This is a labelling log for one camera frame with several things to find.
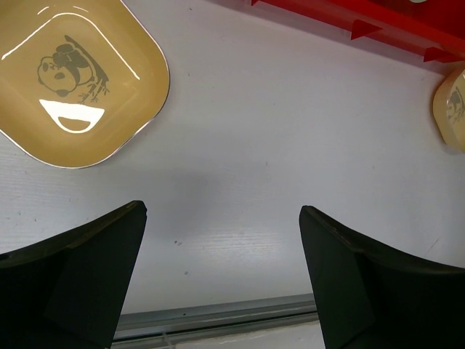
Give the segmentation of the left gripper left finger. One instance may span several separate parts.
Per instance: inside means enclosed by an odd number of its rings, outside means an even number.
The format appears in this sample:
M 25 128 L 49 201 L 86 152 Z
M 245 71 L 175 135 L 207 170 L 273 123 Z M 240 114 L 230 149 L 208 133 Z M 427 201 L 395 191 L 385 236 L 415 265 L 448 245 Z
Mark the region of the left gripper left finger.
M 146 222 L 131 201 L 1 254 L 1 347 L 109 348 Z

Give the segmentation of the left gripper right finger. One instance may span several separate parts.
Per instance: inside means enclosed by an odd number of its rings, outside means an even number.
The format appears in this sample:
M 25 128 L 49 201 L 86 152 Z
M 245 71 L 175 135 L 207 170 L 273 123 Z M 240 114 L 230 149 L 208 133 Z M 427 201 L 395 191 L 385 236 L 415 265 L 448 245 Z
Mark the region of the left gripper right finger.
M 462 348 L 464 270 L 303 206 L 299 227 L 327 348 Z

